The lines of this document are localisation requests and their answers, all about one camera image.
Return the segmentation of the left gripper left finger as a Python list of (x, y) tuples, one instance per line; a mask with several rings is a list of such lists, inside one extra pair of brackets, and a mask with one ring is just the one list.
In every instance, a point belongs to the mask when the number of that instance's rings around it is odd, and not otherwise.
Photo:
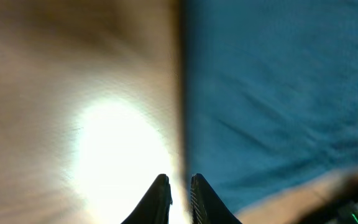
[(121, 224), (168, 224), (172, 194), (169, 178), (159, 174)]

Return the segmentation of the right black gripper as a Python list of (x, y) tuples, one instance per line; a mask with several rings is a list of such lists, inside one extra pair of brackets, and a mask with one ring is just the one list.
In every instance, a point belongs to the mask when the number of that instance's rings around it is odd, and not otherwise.
[(358, 176), (328, 175), (311, 184), (323, 198), (304, 214), (296, 224), (358, 224)]

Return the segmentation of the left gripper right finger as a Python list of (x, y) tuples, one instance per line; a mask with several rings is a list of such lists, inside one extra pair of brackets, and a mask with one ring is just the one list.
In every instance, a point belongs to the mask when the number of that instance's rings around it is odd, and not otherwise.
[(190, 197), (193, 224), (242, 224), (202, 174), (192, 176)]

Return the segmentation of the navy blue shorts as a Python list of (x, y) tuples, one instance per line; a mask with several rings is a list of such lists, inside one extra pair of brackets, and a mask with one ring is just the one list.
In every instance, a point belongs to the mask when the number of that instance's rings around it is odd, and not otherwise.
[(190, 0), (185, 147), (232, 212), (358, 166), (358, 0)]

